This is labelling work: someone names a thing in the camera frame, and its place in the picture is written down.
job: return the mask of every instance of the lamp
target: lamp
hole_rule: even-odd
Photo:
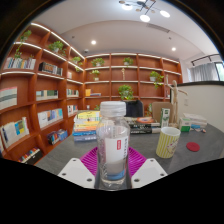
[[[160,11],[160,14],[162,16],[164,16],[166,18],[169,18],[170,17],[170,14],[168,12],[153,7],[153,5],[156,3],[155,0],[150,0],[150,1],[152,2],[151,5],[150,4],[149,5],[147,4],[147,2],[149,2],[149,0],[138,0],[136,2],[133,2],[133,1],[119,1],[119,3],[120,4],[123,4],[122,7],[124,9],[126,9],[126,10],[132,9],[132,6],[136,6],[137,7],[136,12],[141,12],[143,8],[144,9],[147,9],[146,13],[140,16],[140,19],[143,22],[149,22],[150,21],[149,16],[146,15],[150,9],[151,9],[151,12],[152,13],[155,13],[155,10],[159,10]]]

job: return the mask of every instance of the wooden bookshelf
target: wooden bookshelf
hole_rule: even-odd
[[[47,155],[56,145],[50,145],[47,141],[47,134],[59,129],[67,130],[68,135],[72,134],[74,116],[68,115],[67,106],[77,105],[79,110],[85,110],[87,105],[93,110],[102,101],[120,101],[121,97],[118,88],[121,85],[130,85],[134,91],[134,99],[141,100],[146,111],[148,104],[152,102],[168,102],[170,89],[162,85],[155,89],[153,82],[149,79],[151,71],[168,75],[168,82],[182,83],[180,63],[168,58],[141,53],[103,53],[84,57],[72,45],[65,41],[54,30],[40,23],[31,23],[21,32],[31,30],[32,34],[22,45],[21,58],[28,58],[33,55],[36,59],[34,69],[11,68],[4,69],[5,62],[1,68],[0,89],[17,86],[17,105],[0,109],[0,126],[11,121],[21,120],[27,117],[29,135],[21,138],[3,152],[5,159],[17,161],[21,156],[33,147],[40,148],[43,156]],[[66,56],[51,52],[48,45],[60,40],[66,48]],[[8,57],[14,57],[19,46],[19,37],[11,46]],[[79,56],[83,65],[75,64],[72,60]],[[133,59],[131,66],[125,66],[123,59]],[[94,58],[103,58],[104,65],[94,67],[91,61]],[[56,75],[39,70],[39,64],[46,62],[63,69],[62,75]],[[125,80],[122,73],[125,69]],[[99,70],[99,81],[94,81],[92,70]],[[67,96],[67,89],[78,90],[79,96]],[[101,93],[101,96],[85,96],[85,90],[91,89],[93,93]],[[36,100],[36,91],[58,90],[57,99]],[[46,110],[62,108],[63,119],[55,121],[46,127],[40,128],[38,113]]]

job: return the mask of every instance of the green plant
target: green plant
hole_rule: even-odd
[[[133,64],[133,59],[131,59],[130,57],[124,58],[123,62],[128,62],[129,65]]]
[[[129,85],[122,85],[118,88],[118,93],[121,95],[121,99],[126,99],[126,100],[132,100],[133,97],[133,91],[132,87]]]
[[[61,41],[55,41],[52,44],[48,45],[48,48],[51,51],[55,51],[56,49],[58,49],[58,53],[61,54],[62,56],[66,56],[65,51],[66,49],[63,48],[64,44]]]
[[[90,74],[93,74],[94,77],[98,77],[100,72],[98,70],[92,70],[92,72]]]
[[[94,110],[100,110],[100,105],[96,105],[96,107],[94,108]]]
[[[103,65],[104,60],[103,60],[103,58],[95,58],[91,61],[91,63],[92,63],[93,66],[96,66],[97,63],[100,63],[101,65]]]
[[[75,70],[76,70],[77,72],[80,72],[80,71],[81,71],[78,67],[75,67]]]
[[[21,54],[22,52],[20,52],[20,48],[23,45],[23,43],[25,43],[25,41],[28,39],[28,37],[31,35],[31,30],[27,30],[26,32],[23,33],[23,35],[20,37],[20,45],[18,46],[18,48],[16,49],[16,53],[14,55],[14,58],[21,58]]]
[[[150,74],[149,74],[150,77],[155,77],[156,78],[156,81],[154,82],[154,85],[155,85],[155,88],[157,89],[159,86],[162,85],[162,80],[163,80],[163,77],[162,75],[160,75],[158,72],[155,72],[155,71],[152,71]]]
[[[80,57],[74,57],[74,58],[72,58],[72,61],[77,61],[77,62],[79,62],[79,61],[81,61],[81,58],[80,58]]]

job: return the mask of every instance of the box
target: box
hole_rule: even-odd
[[[179,120],[179,130],[188,132],[191,128],[191,119],[186,117],[181,117]]]
[[[161,128],[169,126],[169,118],[170,118],[170,109],[169,108],[162,108],[161,109],[161,116],[160,116]]]

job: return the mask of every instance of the stack of books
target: stack of books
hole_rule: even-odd
[[[206,128],[207,126],[207,119],[204,118],[201,115],[197,115],[197,114],[188,114],[188,113],[183,113],[185,118],[189,118],[191,119],[191,125],[193,126],[200,126],[200,128]]]
[[[58,131],[52,131],[47,135],[47,140],[49,144],[54,145],[58,141],[63,141],[68,137],[68,133],[66,130],[60,129]]]
[[[20,157],[17,161],[24,164],[34,165],[41,157],[42,152],[39,148],[34,147],[29,152],[25,153],[22,157]]]
[[[0,110],[17,105],[17,87],[0,90]]]
[[[36,91],[36,100],[58,99],[58,90],[40,90]]]
[[[62,76],[63,68],[59,68],[56,65],[51,65],[49,63],[42,62],[39,64],[39,71]]]
[[[131,134],[160,133],[161,126],[152,117],[124,117],[130,126]]]
[[[73,89],[67,89],[67,96],[68,97],[79,97],[79,91]]]
[[[74,141],[96,140],[96,127],[100,122],[100,111],[89,111],[77,114],[74,118],[72,135]]]
[[[6,148],[17,142],[22,137],[29,135],[26,117],[16,122],[9,122],[0,127],[2,139]]]
[[[34,69],[35,63],[36,63],[36,59],[34,58],[29,58],[27,60],[24,60],[22,58],[8,57],[6,59],[4,69],[8,69],[8,68]]]
[[[78,106],[77,105],[68,105],[67,108],[68,108],[68,116],[71,116],[71,115],[78,112]]]
[[[101,96],[101,93],[93,93],[91,89],[85,90],[86,96]]]
[[[57,108],[54,110],[42,111],[37,114],[40,128],[43,128],[52,122],[63,119],[62,108]]]

